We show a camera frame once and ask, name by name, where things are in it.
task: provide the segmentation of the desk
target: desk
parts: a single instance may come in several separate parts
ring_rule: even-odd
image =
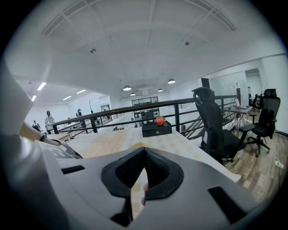
[[[234,107],[234,106],[230,106],[230,107],[224,108],[223,111],[224,112],[228,112],[228,117],[231,119],[231,123],[230,123],[230,125],[228,126],[227,129],[229,130],[230,127],[235,127],[235,125],[238,126],[238,130],[237,130],[237,137],[238,137],[239,136],[239,128],[241,126],[241,121],[243,122],[243,125],[247,125],[247,123],[248,123],[248,113],[251,111],[252,108],[253,107],[251,107],[251,106],[248,107],[247,109],[239,109],[239,108]]]
[[[68,142],[68,145],[83,158],[117,153],[129,148],[150,147],[204,162],[234,182],[237,182],[241,178],[240,175],[230,172],[175,130],[172,130],[171,134],[145,138],[142,136],[142,128],[124,129],[108,133],[79,134],[75,139]],[[147,182],[147,174],[145,170],[143,170],[131,189],[134,217],[136,217],[143,208],[141,198],[144,197],[143,186]]]
[[[61,140],[61,141],[71,141],[70,134],[65,133],[65,134],[48,134],[47,137],[52,140]]]

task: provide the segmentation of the chair armrest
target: chair armrest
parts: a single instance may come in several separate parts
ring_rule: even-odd
[[[252,129],[255,128],[255,125],[253,124],[248,124],[248,125],[245,125],[245,126],[242,126],[239,128],[239,130],[243,133],[247,133],[248,131],[251,131]]]

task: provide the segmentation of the ceiling light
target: ceiling light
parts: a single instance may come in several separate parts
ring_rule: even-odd
[[[124,91],[131,90],[131,87],[130,87],[129,85],[125,85],[124,88],[123,88],[123,90],[124,90]]]
[[[171,78],[171,79],[169,79],[168,84],[172,84],[174,82],[176,82],[176,81],[173,78]]]
[[[42,82],[41,85],[38,87],[38,91],[42,90],[42,88],[46,85],[46,82]]]
[[[68,98],[70,98],[71,96],[68,96],[68,97],[66,97],[66,98],[64,98],[62,101],[65,101],[66,99],[68,99]]]
[[[77,93],[81,93],[81,92],[84,92],[84,91],[86,91],[86,89],[84,89],[84,90],[81,90],[81,91],[79,91],[79,92],[77,92]]]

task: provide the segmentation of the chair base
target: chair base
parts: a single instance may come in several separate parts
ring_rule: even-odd
[[[257,138],[254,138],[254,137],[248,137],[248,140],[252,139],[253,141],[252,142],[246,142],[246,145],[247,144],[257,144],[258,145],[258,154],[256,154],[256,157],[258,157],[260,155],[260,146],[263,146],[265,147],[266,149],[268,149],[267,153],[269,153],[269,150],[270,148],[263,143],[263,141],[261,140],[261,136],[257,136]]]

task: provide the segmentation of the metal railing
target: metal railing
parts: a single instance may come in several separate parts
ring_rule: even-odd
[[[221,107],[221,109],[224,109],[224,106],[233,104],[234,102],[231,103],[227,103],[224,104],[224,99],[228,99],[228,98],[236,98],[237,95],[228,95],[228,96],[215,96],[215,100],[221,100],[221,105],[219,105]],[[187,112],[179,112],[179,107],[180,105],[183,104],[188,104],[188,103],[193,103],[195,102],[194,98],[186,98],[186,99],[179,99],[179,100],[173,100],[173,101],[164,101],[164,102],[155,102],[152,104],[145,104],[145,105],[138,105],[138,106],[130,106],[130,107],[124,107],[124,108],[118,108],[118,109],[112,109],[109,111],[103,111],[103,112],[98,112],[98,113],[93,113],[93,114],[89,114],[89,115],[84,115],[81,117],[76,117],[76,118],[72,118],[72,119],[68,119],[68,120],[64,120],[64,121],[60,121],[60,122],[56,122],[53,123],[53,130],[55,132],[55,134],[58,133],[64,133],[64,132],[70,132],[70,130],[58,130],[57,125],[61,125],[61,124],[67,124],[67,123],[71,123],[71,122],[83,122],[85,123],[85,121],[90,121],[89,124],[86,124],[85,126],[82,125],[81,128],[77,128],[72,130],[73,131],[86,131],[87,133],[91,133],[91,132],[95,132],[97,133],[99,128],[104,128],[104,127],[112,127],[112,126],[117,126],[117,125],[124,125],[124,124],[132,124],[132,123],[138,123],[138,122],[144,122],[144,121],[149,121],[149,120],[154,120],[155,118],[145,118],[145,119],[138,119],[138,120],[132,120],[132,121],[126,121],[126,122],[120,122],[120,123],[115,123],[115,124],[108,124],[110,121],[112,121],[113,119],[115,119],[116,117],[118,118],[119,116],[121,116],[123,113],[127,113],[127,112],[133,112],[133,111],[140,111],[140,110],[148,110],[148,109],[152,109],[152,108],[158,108],[158,107],[165,107],[165,106],[173,106],[174,107],[174,114],[171,115],[164,115],[164,118],[168,118],[168,117],[175,117],[175,124],[172,125],[172,127],[175,127],[176,131],[178,131],[181,134],[190,134],[192,132],[192,134],[194,133],[194,131],[203,128],[204,126],[201,125],[202,121],[201,118],[197,118],[197,119],[193,119],[193,120],[189,120],[189,121],[185,121],[185,122],[180,122],[180,116],[184,115],[184,114],[189,114],[189,113],[195,113],[198,112],[198,110],[193,110],[193,111],[187,111]],[[184,125],[184,124],[190,124],[189,129],[180,132],[180,126]],[[197,133],[195,136],[190,137],[192,134],[190,134],[188,136],[189,140],[195,139],[197,137],[199,137],[199,133]]]

